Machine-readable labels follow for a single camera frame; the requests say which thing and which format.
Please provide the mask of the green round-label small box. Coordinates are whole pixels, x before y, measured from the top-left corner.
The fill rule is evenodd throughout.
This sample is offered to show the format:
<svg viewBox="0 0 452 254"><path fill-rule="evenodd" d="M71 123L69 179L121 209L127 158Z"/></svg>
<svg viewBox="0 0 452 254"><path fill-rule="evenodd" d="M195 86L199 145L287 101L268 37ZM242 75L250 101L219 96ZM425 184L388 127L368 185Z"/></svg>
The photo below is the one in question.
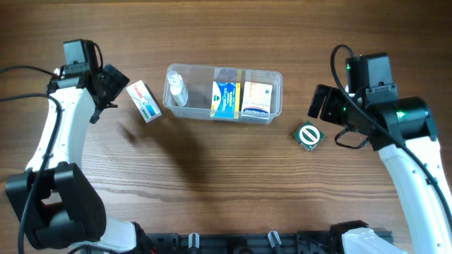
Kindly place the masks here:
<svg viewBox="0 0 452 254"><path fill-rule="evenodd" d="M307 152L311 152L325 135L312 122L306 121L294 132L293 137Z"/></svg>

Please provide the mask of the white orange medicine box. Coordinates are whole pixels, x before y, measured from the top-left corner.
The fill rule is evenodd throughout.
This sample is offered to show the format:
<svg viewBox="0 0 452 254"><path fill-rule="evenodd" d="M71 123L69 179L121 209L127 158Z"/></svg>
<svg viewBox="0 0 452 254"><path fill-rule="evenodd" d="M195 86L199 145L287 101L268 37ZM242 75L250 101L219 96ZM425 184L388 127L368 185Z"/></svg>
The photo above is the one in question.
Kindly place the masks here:
<svg viewBox="0 0 452 254"><path fill-rule="evenodd" d="M272 91L272 85L246 81L242 100L243 115L268 119Z"/></svg>

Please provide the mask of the blue yellow VapoDrops box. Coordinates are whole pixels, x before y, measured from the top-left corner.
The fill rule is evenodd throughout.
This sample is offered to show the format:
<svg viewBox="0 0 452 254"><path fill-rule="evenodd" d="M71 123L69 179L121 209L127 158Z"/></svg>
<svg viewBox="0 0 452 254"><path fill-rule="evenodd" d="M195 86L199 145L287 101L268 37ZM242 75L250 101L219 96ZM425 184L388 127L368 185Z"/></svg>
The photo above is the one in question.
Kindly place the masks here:
<svg viewBox="0 0 452 254"><path fill-rule="evenodd" d="M241 83L213 81L210 116L238 119Z"/></svg>

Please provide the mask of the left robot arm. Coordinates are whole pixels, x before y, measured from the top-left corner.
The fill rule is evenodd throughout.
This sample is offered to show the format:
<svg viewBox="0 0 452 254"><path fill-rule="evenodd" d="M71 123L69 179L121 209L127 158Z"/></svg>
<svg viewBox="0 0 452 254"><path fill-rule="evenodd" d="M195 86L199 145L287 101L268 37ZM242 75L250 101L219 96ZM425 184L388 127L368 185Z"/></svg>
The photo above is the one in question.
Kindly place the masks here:
<svg viewBox="0 0 452 254"><path fill-rule="evenodd" d="M84 253L146 253L152 244L134 222L107 216L81 169L88 126L128 84L104 64L90 40L64 43L65 64L51 75L43 97L49 111L40 143L26 169L9 176L8 200L20 222L18 252L33 248Z"/></svg>

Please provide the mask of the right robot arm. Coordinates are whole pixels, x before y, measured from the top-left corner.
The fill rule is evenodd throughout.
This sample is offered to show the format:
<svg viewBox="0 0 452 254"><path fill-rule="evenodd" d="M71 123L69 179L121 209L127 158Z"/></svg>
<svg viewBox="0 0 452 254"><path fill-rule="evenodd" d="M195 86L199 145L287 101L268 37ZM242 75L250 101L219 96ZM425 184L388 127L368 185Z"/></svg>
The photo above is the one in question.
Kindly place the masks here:
<svg viewBox="0 0 452 254"><path fill-rule="evenodd" d="M419 97L401 99L387 53L345 60L347 85L318 85L308 115L365 135L397 191L416 253L451 252L451 191L438 130Z"/></svg>

